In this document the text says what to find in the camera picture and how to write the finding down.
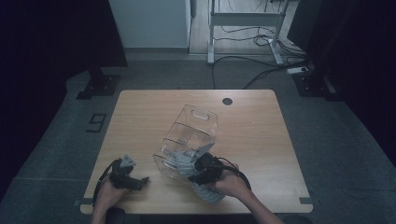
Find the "human hand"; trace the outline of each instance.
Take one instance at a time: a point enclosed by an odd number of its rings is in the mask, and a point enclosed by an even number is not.
[[[115,188],[111,183],[109,176],[107,175],[102,181],[94,209],[98,208],[102,211],[107,211],[107,209],[119,202],[122,196],[128,192],[128,189]]]
[[[233,166],[238,168],[238,164],[236,163],[234,163]],[[237,174],[228,170],[223,171],[223,174],[218,181],[207,184],[207,186],[214,191],[235,197],[239,200],[250,192],[245,181]]]

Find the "wooden table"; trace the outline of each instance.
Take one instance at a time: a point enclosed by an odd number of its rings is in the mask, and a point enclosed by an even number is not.
[[[222,100],[231,98],[225,105]],[[141,191],[126,195],[117,205],[133,214],[244,214],[246,207],[226,197],[210,204],[192,188],[161,175],[152,155],[184,105],[218,115],[216,144],[210,153],[239,165],[253,192],[274,213],[309,213],[301,204],[309,194],[288,130],[273,91],[123,91],[117,102],[84,198],[92,198],[98,178],[117,158],[128,154],[137,165],[134,178],[149,176]],[[82,204],[84,214],[92,212]]]

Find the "wrist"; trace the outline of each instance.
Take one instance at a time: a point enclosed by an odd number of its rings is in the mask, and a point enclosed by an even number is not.
[[[95,206],[92,211],[91,224],[105,224],[107,209],[103,206]]]
[[[244,190],[240,194],[235,196],[235,198],[237,198],[241,203],[248,203],[249,201],[251,201],[255,197],[256,196],[254,195],[254,193],[251,190],[249,190],[249,189]]]

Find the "transparent storage box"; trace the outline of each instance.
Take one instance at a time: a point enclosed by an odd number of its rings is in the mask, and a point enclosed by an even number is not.
[[[163,139],[162,146],[153,158],[158,170],[172,178],[188,182],[177,171],[172,152],[197,151],[198,148],[214,144],[218,127],[218,116],[203,108],[184,105],[177,120]]]

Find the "black panel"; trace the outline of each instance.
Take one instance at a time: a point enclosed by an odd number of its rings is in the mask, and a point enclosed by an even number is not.
[[[288,35],[314,61],[309,85],[318,90],[330,80],[396,164],[396,7],[392,1],[319,2],[301,1]]]
[[[88,65],[127,66],[107,0],[0,2],[1,188],[54,118],[68,78]]]

